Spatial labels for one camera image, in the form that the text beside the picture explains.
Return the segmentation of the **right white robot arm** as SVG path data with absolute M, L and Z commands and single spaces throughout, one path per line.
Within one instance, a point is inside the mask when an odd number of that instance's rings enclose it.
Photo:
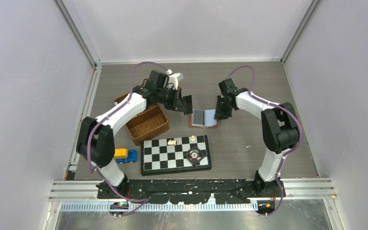
M 301 136 L 301 125 L 292 104 L 278 104 L 252 93 L 247 88 L 237 88 L 228 78 L 218 84 L 221 95 L 217 97 L 215 118 L 228 119 L 233 110 L 244 110 L 261 120 L 266 153 L 261 167 L 256 171 L 253 190 L 259 196 L 268 196 L 277 186 L 281 167 Z

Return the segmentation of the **brown leather card holder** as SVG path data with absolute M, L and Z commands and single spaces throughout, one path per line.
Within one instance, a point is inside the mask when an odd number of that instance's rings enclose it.
M 188 118 L 189 127 L 212 128 L 218 126 L 218 120 L 215 118 L 215 109 L 201 110 L 193 109 Z

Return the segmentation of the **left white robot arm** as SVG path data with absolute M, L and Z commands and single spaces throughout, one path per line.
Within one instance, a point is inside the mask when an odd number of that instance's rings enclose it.
M 143 84 L 131 89 L 122 102 L 96 118 L 87 116 L 81 121 L 76 152 L 99 170 L 109 182 L 109 192 L 114 197 L 123 198 L 128 191 L 127 176 L 114 160 L 115 135 L 128 121 L 154 104 L 189 114 L 192 97 L 182 96 L 179 82 L 183 78 L 182 73 L 153 70 Z

